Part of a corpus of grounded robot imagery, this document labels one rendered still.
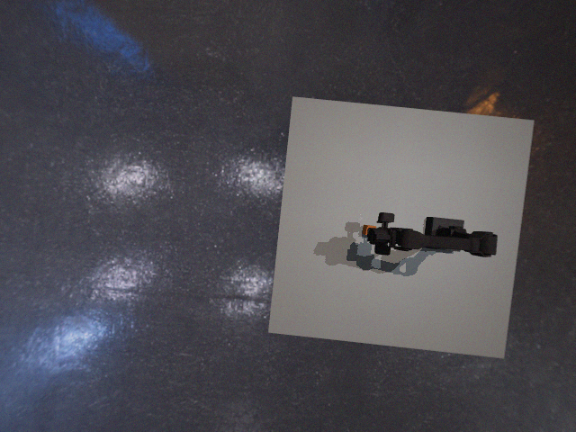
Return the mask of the orange cube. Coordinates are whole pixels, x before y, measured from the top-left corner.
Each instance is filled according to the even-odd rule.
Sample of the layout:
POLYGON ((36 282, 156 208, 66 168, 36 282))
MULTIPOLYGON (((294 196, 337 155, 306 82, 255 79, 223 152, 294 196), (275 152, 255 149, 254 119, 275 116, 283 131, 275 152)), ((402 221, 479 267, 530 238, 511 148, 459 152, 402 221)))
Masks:
POLYGON ((363 234, 367 235, 368 228, 376 228, 376 226, 364 225, 363 226, 363 234))

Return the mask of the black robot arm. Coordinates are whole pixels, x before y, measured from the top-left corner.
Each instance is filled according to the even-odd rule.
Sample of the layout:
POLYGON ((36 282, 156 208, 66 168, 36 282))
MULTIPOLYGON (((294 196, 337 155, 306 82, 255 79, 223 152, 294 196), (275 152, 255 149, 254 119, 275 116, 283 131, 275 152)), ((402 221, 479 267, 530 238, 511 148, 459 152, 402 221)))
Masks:
POLYGON ((389 243, 389 248, 410 251, 412 249, 448 248, 469 252, 478 257, 491 257, 497 253, 498 235, 488 231, 474 231, 467 233, 463 227, 439 226, 435 236, 424 235, 413 229, 404 228, 368 228, 367 241, 375 245, 377 243, 389 243), (399 247, 395 246, 398 244, 399 247))

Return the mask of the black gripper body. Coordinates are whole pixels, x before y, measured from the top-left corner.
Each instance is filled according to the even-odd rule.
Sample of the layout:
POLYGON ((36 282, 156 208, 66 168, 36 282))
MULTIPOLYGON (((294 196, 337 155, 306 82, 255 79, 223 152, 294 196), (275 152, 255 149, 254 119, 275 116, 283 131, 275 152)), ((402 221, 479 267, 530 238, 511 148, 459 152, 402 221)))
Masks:
MULTIPOLYGON (((378 220, 382 221, 382 228, 390 230, 390 228, 388 228, 388 222, 394 222, 394 216, 393 213, 380 212, 378 220)), ((374 252, 378 255, 388 256, 391 253, 391 248, 388 247, 388 243, 382 243, 381 245, 375 246, 374 252)))

